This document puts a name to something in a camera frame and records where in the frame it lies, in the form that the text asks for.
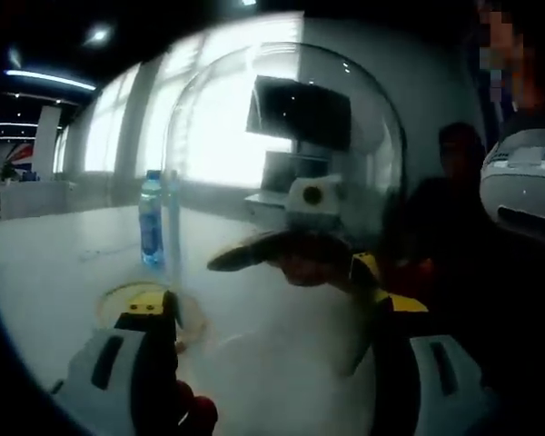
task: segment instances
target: bright window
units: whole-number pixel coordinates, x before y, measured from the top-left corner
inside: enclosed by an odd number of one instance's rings
[[[68,126],[63,130],[61,134],[56,138],[56,144],[54,145],[54,163],[53,173],[62,173],[64,170],[64,152],[66,150],[66,139],[69,135]]]
[[[174,105],[195,74],[249,45],[299,42],[301,31],[301,13],[278,14],[221,26],[176,43],[163,60],[145,114],[137,175],[161,169]],[[298,68],[296,55],[289,64],[271,65],[267,75],[296,78]],[[254,74],[243,68],[214,74],[199,91],[185,132],[178,130],[178,144],[170,144],[178,147],[177,167],[190,180],[256,187],[261,182],[266,151],[289,152],[292,143],[245,132]]]
[[[138,70],[139,65],[136,65],[121,74],[99,96],[87,136],[85,171],[114,171],[121,123]]]
[[[192,77],[201,42],[200,35],[180,40],[163,58],[145,111],[135,170],[137,176],[144,175],[147,170],[162,169],[167,125],[180,93]]]

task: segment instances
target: white robot part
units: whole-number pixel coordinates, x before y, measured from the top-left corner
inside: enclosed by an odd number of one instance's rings
[[[285,205],[288,224],[316,231],[334,230],[340,222],[341,181],[338,174],[296,179]]]
[[[481,200],[500,227],[545,243],[545,129],[494,146],[482,166]]]

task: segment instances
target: blue bottle label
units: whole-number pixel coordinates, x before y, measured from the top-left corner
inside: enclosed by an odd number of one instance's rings
[[[139,220],[142,229],[142,251],[153,255],[162,248],[161,218],[158,213],[141,213]]]

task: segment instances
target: bottle cap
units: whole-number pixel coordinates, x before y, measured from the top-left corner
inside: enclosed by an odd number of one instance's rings
[[[147,170],[147,174],[145,177],[147,180],[160,180],[160,176],[162,175],[162,172],[159,170]]]

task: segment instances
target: table surface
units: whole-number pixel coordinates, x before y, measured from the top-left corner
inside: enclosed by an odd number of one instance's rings
[[[216,400],[219,432],[364,434],[375,375],[371,352],[353,376],[342,375],[359,345],[348,297],[330,287],[292,287],[268,265],[209,272],[214,253],[257,229],[184,209],[179,221],[177,286],[209,323],[178,376]],[[169,282],[141,263],[134,206],[0,223],[0,316],[46,389],[65,377],[97,328],[100,297],[139,280]]]

